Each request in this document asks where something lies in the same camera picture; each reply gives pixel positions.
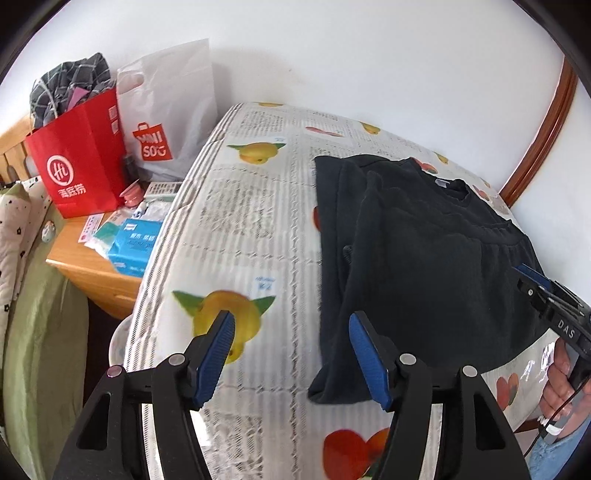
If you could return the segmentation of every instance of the black folded clothing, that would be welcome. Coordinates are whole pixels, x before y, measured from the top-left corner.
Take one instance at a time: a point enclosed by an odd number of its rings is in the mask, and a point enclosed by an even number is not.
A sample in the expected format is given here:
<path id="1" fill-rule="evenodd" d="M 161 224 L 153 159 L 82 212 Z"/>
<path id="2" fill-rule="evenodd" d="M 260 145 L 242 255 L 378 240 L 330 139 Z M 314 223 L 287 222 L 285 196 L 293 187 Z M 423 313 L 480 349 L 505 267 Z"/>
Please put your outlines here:
<path id="1" fill-rule="evenodd" d="M 413 159 L 317 157 L 316 189 L 323 366 L 311 400 L 369 399 L 349 341 L 356 310 L 401 351 L 453 370 L 499 367 L 545 332 L 512 269 L 542 272 L 529 239 L 462 180 Z"/>

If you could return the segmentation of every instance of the floral pillow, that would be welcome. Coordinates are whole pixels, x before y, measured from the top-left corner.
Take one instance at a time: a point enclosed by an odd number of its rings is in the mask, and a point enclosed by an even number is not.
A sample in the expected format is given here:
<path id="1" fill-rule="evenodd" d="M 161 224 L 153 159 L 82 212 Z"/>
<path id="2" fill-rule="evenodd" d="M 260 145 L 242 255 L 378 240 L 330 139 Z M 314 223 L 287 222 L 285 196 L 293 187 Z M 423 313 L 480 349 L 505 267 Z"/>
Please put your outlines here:
<path id="1" fill-rule="evenodd" d="M 27 227 L 22 235 L 21 246 L 18 252 L 17 277 L 14 284 L 14 292 L 12 299 L 16 300 L 21 291 L 22 280 L 25 276 L 25 265 L 33 242 L 43 225 L 43 220 L 47 214 L 47 209 L 51 205 L 51 197 L 47 194 L 47 190 L 41 177 L 33 177 L 29 180 L 23 180 L 22 186 L 29 195 L 31 201 L 31 210 L 27 221 Z"/>
<path id="2" fill-rule="evenodd" d="M 23 185 L 17 183 L 0 192 L 0 365 L 4 365 L 4 340 L 8 312 L 17 279 L 17 266 L 22 237 L 31 211 L 31 201 Z M 0 387 L 2 370 L 0 369 Z M 4 415 L 0 408 L 0 433 L 4 436 Z"/>

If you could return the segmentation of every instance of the blue tissue box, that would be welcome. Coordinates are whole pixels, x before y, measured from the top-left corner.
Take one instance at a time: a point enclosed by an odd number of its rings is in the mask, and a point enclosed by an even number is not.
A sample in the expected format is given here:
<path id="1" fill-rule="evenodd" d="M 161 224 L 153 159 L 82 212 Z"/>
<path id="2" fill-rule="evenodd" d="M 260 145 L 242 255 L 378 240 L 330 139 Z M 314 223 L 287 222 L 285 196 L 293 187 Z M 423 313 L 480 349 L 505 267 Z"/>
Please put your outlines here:
<path id="1" fill-rule="evenodd" d="M 119 273 L 142 277 L 162 222 L 127 219 L 107 253 Z"/>

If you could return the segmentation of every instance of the nightstand drawer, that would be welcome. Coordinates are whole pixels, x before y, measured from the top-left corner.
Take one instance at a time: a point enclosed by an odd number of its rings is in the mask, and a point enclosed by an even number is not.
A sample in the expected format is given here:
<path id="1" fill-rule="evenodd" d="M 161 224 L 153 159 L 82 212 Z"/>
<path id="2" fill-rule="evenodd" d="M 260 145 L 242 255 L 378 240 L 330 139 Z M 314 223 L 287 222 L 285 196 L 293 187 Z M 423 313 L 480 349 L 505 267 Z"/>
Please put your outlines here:
<path id="1" fill-rule="evenodd" d="M 133 311 L 141 279 L 118 273 L 108 260 L 77 242 L 85 222 L 86 217 L 66 221 L 47 262 L 109 315 L 123 319 Z"/>

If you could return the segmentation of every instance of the yellow pear print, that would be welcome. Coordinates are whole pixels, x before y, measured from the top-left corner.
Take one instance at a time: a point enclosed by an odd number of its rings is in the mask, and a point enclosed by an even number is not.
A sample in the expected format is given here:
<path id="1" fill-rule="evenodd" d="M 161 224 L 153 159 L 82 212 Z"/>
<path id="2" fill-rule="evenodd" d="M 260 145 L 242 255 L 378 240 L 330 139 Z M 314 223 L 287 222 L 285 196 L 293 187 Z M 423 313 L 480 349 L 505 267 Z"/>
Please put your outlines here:
<path id="1" fill-rule="evenodd" d="M 240 160 L 253 165 L 262 165 L 263 163 L 267 163 L 269 158 L 275 157 L 279 149 L 285 147 L 285 144 L 257 142 L 248 145 L 228 145 L 228 147 L 238 150 Z"/>
<path id="2" fill-rule="evenodd" d="M 244 295 L 229 290 L 216 290 L 205 298 L 175 290 L 173 296 L 193 319 L 195 336 L 207 333 L 221 310 L 234 315 L 236 333 L 226 364 L 236 361 L 242 355 L 246 342 L 252 340 L 261 329 L 261 315 L 275 300 L 275 297 L 249 300 Z"/>
<path id="3" fill-rule="evenodd" d="M 447 157 L 444 157 L 443 155 L 440 155 L 437 152 L 435 152 L 435 155 L 437 155 L 437 158 L 439 158 L 441 163 L 445 163 L 445 165 L 447 165 L 449 163 L 449 160 L 447 159 Z"/>
<path id="4" fill-rule="evenodd" d="M 378 127 L 374 127 L 370 124 L 364 124 L 363 122 L 359 123 L 363 126 L 363 129 L 370 135 L 377 135 L 380 132 L 380 129 Z"/>

